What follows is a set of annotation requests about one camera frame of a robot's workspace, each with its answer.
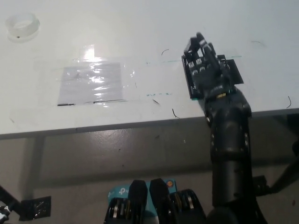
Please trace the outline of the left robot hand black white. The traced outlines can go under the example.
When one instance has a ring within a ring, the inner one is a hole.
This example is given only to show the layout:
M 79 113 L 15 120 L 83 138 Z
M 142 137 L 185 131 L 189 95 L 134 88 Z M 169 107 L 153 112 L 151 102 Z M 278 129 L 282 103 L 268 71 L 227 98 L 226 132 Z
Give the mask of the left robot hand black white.
M 8 220 L 8 217 L 11 213 L 11 210 L 8 206 L 1 205 L 0 206 L 0 222 L 3 223 Z

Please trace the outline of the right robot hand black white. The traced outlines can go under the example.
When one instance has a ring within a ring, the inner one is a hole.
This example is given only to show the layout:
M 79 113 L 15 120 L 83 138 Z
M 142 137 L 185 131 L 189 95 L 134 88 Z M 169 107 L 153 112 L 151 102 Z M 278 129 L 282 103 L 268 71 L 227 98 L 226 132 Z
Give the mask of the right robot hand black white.
M 200 32 L 190 38 L 182 63 L 191 99 L 209 100 L 235 91 L 226 58 L 216 55 L 213 44 Z

